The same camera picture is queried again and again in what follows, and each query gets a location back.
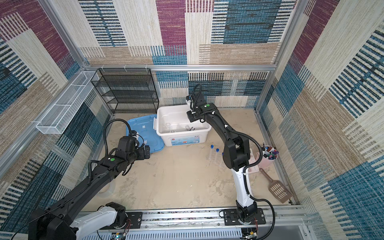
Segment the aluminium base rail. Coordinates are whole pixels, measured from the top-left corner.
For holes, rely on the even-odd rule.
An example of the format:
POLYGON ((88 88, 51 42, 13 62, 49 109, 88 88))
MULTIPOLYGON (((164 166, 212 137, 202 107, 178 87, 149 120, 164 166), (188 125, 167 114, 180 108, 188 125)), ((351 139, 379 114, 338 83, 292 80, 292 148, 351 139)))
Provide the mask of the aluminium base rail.
POLYGON ((136 210, 113 227, 111 208, 80 213, 70 225, 77 240, 314 240, 301 206, 260 206, 250 224, 241 224, 236 208, 136 210))

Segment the pink pen cup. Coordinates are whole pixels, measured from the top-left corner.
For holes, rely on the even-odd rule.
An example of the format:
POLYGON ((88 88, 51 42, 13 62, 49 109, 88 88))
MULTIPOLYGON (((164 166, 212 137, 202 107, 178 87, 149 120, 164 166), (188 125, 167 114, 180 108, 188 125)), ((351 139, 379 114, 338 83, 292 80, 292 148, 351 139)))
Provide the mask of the pink pen cup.
POLYGON ((263 151, 263 157, 262 160, 259 162, 258 167, 262 169, 266 169, 270 167, 274 161, 279 156, 279 151, 274 148, 273 146, 265 145, 262 146, 263 151))

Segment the blue plastic bin lid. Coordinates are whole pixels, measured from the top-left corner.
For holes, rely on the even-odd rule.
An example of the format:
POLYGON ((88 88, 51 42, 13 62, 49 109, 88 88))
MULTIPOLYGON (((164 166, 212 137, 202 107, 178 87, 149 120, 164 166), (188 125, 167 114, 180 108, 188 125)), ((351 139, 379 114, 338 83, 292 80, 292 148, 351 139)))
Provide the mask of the blue plastic bin lid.
POLYGON ((136 131, 142 137, 137 137, 139 143, 150 146, 151 154, 162 151, 165 147, 164 141, 154 129, 156 119, 157 115, 154 114, 128 120, 132 131, 136 131))

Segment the white plastic storage bin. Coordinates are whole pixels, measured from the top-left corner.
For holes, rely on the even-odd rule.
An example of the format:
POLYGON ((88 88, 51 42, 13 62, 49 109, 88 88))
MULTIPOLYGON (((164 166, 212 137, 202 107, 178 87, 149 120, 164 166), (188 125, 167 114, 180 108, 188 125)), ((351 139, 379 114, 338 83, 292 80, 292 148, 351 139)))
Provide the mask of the white plastic storage bin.
POLYGON ((164 141, 165 146, 182 146, 204 143, 209 131, 212 129, 208 123, 195 121, 191 123, 187 117, 188 105, 165 106, 157 110, 155 120, 157 134, 164 141), (170 130, 165 128, 165 124, 172 125, 170 130), (186 130, 186 126, 192 127, 191 131, 186 130))

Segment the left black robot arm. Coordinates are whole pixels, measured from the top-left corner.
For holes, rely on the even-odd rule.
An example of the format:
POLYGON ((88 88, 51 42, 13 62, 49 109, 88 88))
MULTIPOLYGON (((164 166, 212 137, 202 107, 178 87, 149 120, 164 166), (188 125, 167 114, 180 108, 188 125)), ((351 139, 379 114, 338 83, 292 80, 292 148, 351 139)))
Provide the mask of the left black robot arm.
POLYGON ((150 158, 150 147, 140 144, 137 132, 123 119, 128 134, 105 156, 92 160, 88 165, 88 177, 73 190, 46 210, 36 209, 28 223, 29 240, 81 240, 104 227, 124 229, 129 224, 126 208, 111 202, 99 210, 78 218, 80 211, 107 184, 119 175, 125 176, 137 160, 150 158))

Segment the clear test tube rack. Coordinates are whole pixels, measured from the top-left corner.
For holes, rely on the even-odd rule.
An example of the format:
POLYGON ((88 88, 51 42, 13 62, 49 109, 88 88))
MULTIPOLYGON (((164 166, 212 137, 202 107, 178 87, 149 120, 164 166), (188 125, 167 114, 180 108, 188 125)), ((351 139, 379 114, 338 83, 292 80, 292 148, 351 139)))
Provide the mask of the clear test tube rack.
POLYGON ((208 153, 208 161, 210 164, 218 167, 220 171, 224 171, 227 169, 227 166, 223 159, 223 151, 218 148, 210 148, 208 153))

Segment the brown slotted plastic scoop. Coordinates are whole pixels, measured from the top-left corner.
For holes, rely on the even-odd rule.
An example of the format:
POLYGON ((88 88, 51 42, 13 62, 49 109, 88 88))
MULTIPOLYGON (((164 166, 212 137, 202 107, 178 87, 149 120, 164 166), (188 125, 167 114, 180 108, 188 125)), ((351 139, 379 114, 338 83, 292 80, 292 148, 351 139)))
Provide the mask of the brown slotted plastic scoop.
POLYGON ((273 180, 264 169, 260 169, 260 172, 267 178, 269 181, 269 191, 271 194, 278 199, 281 203, 285 203, 289 201, 293 195, 286 188, 286 186, 279 180, 273 180))

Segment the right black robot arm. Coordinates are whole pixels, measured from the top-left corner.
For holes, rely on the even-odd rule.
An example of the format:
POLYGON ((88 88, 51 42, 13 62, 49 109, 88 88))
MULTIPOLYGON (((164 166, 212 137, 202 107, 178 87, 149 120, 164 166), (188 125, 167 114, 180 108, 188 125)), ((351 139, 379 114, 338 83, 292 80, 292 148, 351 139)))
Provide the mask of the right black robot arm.
POLYGON ((202 85, 197 84, 192 94, 186 97, 190 104, 187 112, 190 122, 200 121, 208 123, 220 136, 224 143, 223 161, 232 171, 237 192, 237 214, 242 224, 252 222, 258 213, 258 202, 265 202, 272 211, 272 223, 270 229, 263 236, 252 237, 254 240, 265 240, 274 230, 276 213, 273 205, 266 199, 257 199, 253 196, 248 169, 257 166, 263 157, 261 145, 251 136, 238 132, 223 118, 220 111, 213 103, 207 103, 202 94, 202 85))

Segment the clear tape roll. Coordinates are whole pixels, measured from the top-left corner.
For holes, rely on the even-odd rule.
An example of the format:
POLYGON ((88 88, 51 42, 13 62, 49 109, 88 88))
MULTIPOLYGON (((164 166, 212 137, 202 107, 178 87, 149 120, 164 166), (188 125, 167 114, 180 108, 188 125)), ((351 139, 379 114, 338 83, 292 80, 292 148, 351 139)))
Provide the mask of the clear tape roll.
POLYGON ((115 191, 115 188, 116 188, 116 184, 114 181, 108 183, 107 185, 105 185, 98 193, 97 193, 97 197, 99 198, 107 198, 109 197, 110 195, 112 195, 115 191))

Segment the blue-capped test tube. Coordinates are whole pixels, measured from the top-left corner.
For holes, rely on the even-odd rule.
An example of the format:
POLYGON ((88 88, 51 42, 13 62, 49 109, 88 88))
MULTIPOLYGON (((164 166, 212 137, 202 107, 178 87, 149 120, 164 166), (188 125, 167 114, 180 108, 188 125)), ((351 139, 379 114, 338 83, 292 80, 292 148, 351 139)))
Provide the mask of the blue-capped test tube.
POLYGON ((220 149, 215 149, 215 153, 213 156, 213 163, 214 164, 216 164, 216 165, 219 164, 220 156, 221 156, 220 149))
POLYGON ((209 161, 212 161, 214 153, 215 153, 215 147, 214 147, 214 145, 210 145, 209 157, 208 157, 209 161))

